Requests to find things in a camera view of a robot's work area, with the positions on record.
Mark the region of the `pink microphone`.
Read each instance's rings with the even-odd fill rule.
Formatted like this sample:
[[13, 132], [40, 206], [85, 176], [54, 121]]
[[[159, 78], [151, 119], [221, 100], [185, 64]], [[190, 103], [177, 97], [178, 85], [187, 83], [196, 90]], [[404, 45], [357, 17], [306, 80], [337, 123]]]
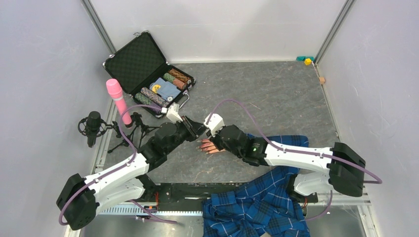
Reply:
[[116, 79], [109, 79], [106, 81], [106, 88], [107, 88], [108, 94], [113, 99], [118, 109], [118, 112], [122, 119], [122, 123], [126, 127], [131, 127], [132, 118], [128, 112], [124, 113], [127, 110], [127, 104], [125, 102], [123, 89], [120, 83]]

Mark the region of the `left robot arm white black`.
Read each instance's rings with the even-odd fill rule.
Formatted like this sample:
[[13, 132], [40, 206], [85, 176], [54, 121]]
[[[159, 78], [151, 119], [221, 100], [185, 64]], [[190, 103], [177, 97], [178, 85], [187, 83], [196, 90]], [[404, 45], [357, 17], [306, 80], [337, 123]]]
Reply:
[[120, 163], [85, 177], [78, 173], [70, 176], [56, 201], [59, 224], [79, 230], [112, 204], [138, 198], [150, 201], [155, 187], [140, 183], [138, 177], [162, 165], [178, 146], [197, 140], [206, 130], [205, 122], [182, 116], [180, 121], [161, 124], [146, 143]]

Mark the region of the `teal block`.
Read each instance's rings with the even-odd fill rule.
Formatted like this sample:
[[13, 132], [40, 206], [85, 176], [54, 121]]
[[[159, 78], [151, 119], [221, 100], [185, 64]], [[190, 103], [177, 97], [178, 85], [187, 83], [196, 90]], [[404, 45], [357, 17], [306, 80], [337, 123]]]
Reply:
[[313, 56], [298, 56], [298, 57], [296, 57], [296, 61], [305, 61], [306, 59], [310, 59], [311, 61], [315, 60], [315, 58]]

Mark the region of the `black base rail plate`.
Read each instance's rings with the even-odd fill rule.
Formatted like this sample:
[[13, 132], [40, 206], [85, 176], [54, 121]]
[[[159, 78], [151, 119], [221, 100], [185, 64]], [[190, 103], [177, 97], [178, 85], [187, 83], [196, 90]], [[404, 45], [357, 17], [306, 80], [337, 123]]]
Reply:
[[137, 202], [155, 203], [159, 211], [201, 211], [212, 194], [229, 192], [243, 183], [160, 183], [146, 187]]

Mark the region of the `black studio microphone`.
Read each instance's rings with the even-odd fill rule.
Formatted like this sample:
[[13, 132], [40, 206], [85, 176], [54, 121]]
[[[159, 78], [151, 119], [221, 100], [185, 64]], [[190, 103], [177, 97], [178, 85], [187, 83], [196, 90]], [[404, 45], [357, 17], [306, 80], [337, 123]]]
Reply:
[[87, 138], [87, 145], [92, 148], [96, 139], [103, 136], [107, 130], [108, 124], [101, 118], [101, 114], [92, 111], [87, 117], [81, 119], [78, 123], [78, 131]]

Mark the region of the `mannequin hand with painted nails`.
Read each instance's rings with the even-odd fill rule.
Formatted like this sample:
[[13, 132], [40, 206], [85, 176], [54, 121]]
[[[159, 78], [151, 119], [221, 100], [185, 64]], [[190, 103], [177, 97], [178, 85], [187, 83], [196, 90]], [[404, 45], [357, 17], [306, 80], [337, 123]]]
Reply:
[[204, 152], [205, 154], [215, 154], [215, 153], [221, 153], [225, 150], [218, 149], [215, 144], [210, 141], [209, 139], [202, 139], [198, 140], [199, 146], [197, 147], [197, 150], [200, 152]]

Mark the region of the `open black poker chip case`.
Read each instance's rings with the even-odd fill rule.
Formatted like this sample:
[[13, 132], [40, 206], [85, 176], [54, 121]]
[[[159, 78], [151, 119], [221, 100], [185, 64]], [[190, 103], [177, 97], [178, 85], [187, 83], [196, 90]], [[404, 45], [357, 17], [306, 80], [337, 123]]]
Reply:
[[175, 77], [186, 84], [172, 101], [179, 102], [196, 84], [193, 76], [171, 65], [163, 55], [152, 35], [148, 31], [135, 33], [135, 38], [121, 49], [110, 55], [102, 64], [107, 73], [118, 80], [122, 90], [135, 96], [142, 88], [149, 88], [165, 73], [176, 71], [181, 77]]

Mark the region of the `yellow cube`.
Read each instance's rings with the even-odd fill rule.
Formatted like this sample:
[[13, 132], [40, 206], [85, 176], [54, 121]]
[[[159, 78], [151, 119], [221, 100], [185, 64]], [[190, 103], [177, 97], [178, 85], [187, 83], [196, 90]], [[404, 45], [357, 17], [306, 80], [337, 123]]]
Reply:
[[305, 58], [305, 60], [304, 60], [304, 64], [305, 65], [311, 65], [312, 64], [312, 60], [311, 60], [311, 58]]

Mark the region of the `black tripod stand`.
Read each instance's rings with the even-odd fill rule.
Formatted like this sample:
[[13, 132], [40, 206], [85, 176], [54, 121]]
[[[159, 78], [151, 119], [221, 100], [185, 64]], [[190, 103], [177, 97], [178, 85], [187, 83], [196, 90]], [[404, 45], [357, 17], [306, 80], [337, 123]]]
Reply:
[[[139, 143], [138, 143], [137, 146], [134, 146], [138, 150], [138, 148], [141, 146], [142, 140], [145, 138], [145, 136], [150, 134], [152, 131], [158, 129], [159, 127], [158, 126], [146, 125], [142, 121], [142, 115], [140, 115], [137, 112], [134, 112], [130, 117], [132, 119], [131, 125], [133, 125], [133, 129], [128, 135], [126, 135], [126, 137], [134, 145], [135, 133], [140, 132]], [[121, 142], [119, 144], [117, 144], [115, 147], [113, 147], [113, 148], [111, 148], [107, 151], [108, 154], [111, 154], [115, 149], [117, 149], [121, 146], [129, 147], [129, 143], [125, 138], [123, 138], [123, 136], [122, 136], [123, 133], [119, 129], [118, 123], [116, 121], [112, 121], [112, 124], [107, 124], [106, 129], [107, 130], [109, 130], [109, 129], [114, 130], [116, 132], [116, 137], [121, 138]]]

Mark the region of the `blue plaid shirt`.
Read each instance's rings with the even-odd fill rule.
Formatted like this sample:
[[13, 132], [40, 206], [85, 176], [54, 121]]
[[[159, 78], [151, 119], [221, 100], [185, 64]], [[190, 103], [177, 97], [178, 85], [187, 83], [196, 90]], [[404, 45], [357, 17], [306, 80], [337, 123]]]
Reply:
[[233, 191], [211, 194], [203, 202], [205, 237], [308, 237], [298, 201], [286, 192], [296, 167], [276, 166]]

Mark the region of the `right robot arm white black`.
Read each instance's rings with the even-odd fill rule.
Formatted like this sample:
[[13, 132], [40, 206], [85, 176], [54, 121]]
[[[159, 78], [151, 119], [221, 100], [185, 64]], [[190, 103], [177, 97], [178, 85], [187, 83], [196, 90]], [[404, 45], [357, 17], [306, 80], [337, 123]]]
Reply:
[[365, 162], [346, 144], [336, 142], [332, 148], [308, 148], [250, 137], [235, 125], [208, 130], [216, 148], [226, 150], [252, 166], [287, 166], [306, 170], [292, 175], [285, 188], [291, 201], [314, 193], [335, 191], [361, 197], [364, 188]]

